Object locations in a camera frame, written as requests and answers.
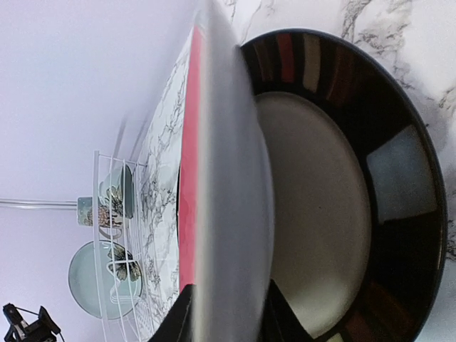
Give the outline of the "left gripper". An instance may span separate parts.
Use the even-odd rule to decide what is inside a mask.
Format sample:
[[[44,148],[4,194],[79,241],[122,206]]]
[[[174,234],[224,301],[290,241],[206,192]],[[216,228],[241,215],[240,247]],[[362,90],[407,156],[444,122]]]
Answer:
[[[27,323],[21,311],[34,314],[37,319]],[[9,329],[4,336],[5,342],[56,342],[59,327],[51,319],[48,311],[41,306],[38,313],[18,308],[13,304],[3,306],[3,314],[9,322]]]

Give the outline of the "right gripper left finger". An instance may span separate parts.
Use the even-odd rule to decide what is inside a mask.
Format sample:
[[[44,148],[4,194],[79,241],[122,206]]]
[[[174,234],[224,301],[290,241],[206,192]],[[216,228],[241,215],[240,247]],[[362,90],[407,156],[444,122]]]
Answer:
[[[191,342],[192,302],[194,284],[188,284],[180,292],[166,317],[148,342]]]

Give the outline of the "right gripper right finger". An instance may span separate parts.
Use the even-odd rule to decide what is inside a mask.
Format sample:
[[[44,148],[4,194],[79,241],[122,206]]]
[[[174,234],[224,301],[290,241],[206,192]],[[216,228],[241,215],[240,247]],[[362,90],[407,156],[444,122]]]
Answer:
[[[273,279],[265,301],[265,341],[312,341]]]

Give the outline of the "green floral plate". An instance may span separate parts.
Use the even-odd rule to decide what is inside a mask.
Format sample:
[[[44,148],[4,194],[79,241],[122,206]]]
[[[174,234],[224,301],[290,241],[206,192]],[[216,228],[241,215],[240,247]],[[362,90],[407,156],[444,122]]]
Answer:
[[[99,241],[99,252],[99,274],[95,269],[94,243],[87,243],[76,252],[69,266],[68,284],[76,303],[96,318],[102,317],[98,285],[103,285],[107,317],[116,320],[133,311],[139,302],[142,271],[132,254],[116,242]]]

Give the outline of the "red floral plate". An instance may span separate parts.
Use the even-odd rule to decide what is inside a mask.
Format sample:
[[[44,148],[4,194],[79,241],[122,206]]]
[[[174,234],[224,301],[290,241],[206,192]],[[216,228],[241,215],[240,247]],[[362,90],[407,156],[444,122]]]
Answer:
[[[193,341],[255,341],[274,249],[274,192],[247,65],[216,1],[202,1],[194,29],[199,81]]]

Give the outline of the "black striped plate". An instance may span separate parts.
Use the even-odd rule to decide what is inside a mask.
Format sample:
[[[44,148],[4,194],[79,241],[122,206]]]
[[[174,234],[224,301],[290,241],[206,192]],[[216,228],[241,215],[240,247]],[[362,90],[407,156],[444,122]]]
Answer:
[[[341,38],[293,28],[241,50],[274,178],[271,279],[312,341],[414,341],[447,239],[445,185],[420,115]]]

